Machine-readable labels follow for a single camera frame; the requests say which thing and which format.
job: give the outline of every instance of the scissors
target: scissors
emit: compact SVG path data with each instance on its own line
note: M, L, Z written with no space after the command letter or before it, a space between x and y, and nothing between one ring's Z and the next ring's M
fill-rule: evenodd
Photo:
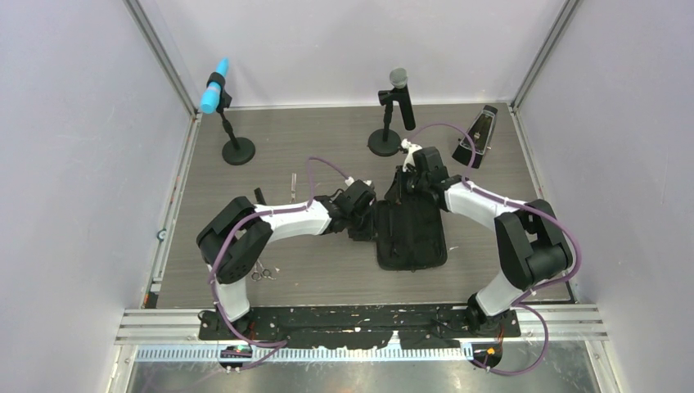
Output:
M296 174L291 174L291 202L296 203Z
M263 264L260 262L260 260L257 260L257 261L255 261L253 273L250 274L250 279L253 281L260 281L263 278L267 278L269 280L274 280L273 272L271 272L270 269L266 269L263 266Z

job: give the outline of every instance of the microphone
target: microphone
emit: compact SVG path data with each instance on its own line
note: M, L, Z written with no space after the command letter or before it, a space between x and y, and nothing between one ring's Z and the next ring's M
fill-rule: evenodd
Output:
M227 71L229 70L229 59L224 57L217 65L217 74L222 75L223 78L227 77ZM203 113L210 114L217 110L219 105L219 96L222 94L222 86L219 86L217 82L210 82L207 89L202 93L202 98L200 99L200 109Z
M390 84L393 85L394 100L400 105L400 114L407 131L417 127L412 111L412 101L408 90L408 72L404 68L396 68L390 72Z

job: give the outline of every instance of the gray wood surface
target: gray wood surface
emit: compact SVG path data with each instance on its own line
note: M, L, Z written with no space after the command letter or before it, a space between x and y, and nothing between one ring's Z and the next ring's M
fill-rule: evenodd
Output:
M450 122L466 129L482 109L479 105L415 106L417 125ZM513 127L504 105L496 105L497 127L492 150L480 169L468 174L481 187L504 196L532 200L535 192ZM166 265L158 307L209 307L207 268L195 239L198 232L234 197L255 199L261 187L269 205L290 201L291 173L297 173L297 200L309 196L305 170L307 156L321 156L355 178L371 179L379 197L388 189L394 168L404 155L378 157L367 148L369 134L381 127L379 106L229 111L237 136L251 138L255 158L232 167L221 157L228 140L219 117L206 115L193 153L190 172L173 243ZM392 128L404 130L399 111ZM452 129L433 127L417 137L422 146L436 146L450 174L463 165L450 158L458 135ZM343 187L341 177L321 163L312 163L317 194L332 194ZM493 233L470 219L444 214L449 248L448 262L440 268L387 272L376 263L374 243L352 242L347 233L321 237L296 237L269 245L261 255L275 280L253 282L247 278L252 305L364 305L377 303L430 303L465 301L499 271ZM541 291L535 300L565 300L564 286Z

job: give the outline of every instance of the black microphone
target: black microphone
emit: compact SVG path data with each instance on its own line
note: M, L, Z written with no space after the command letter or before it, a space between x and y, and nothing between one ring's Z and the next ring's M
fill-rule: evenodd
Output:
M390 84L393 85L393 90L390 91L393 94L393 101L397 101L400 105L400 114L403 116L405 129L412 131L417 125L414 122L414 112L408 89L408 72L404 68L392 70L390 72Z

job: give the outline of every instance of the white panel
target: white panel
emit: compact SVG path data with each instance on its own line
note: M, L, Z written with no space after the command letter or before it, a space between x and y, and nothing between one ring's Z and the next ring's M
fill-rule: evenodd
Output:
M415 103L508 101L564 2L149 1L190 71L189 92L230 58L234 106L377 105L398 66Z
M0 391L103 391L189 119L125 5L0 2Z
M636 392L694 385L694 2L664 5L583 2L521 108Z

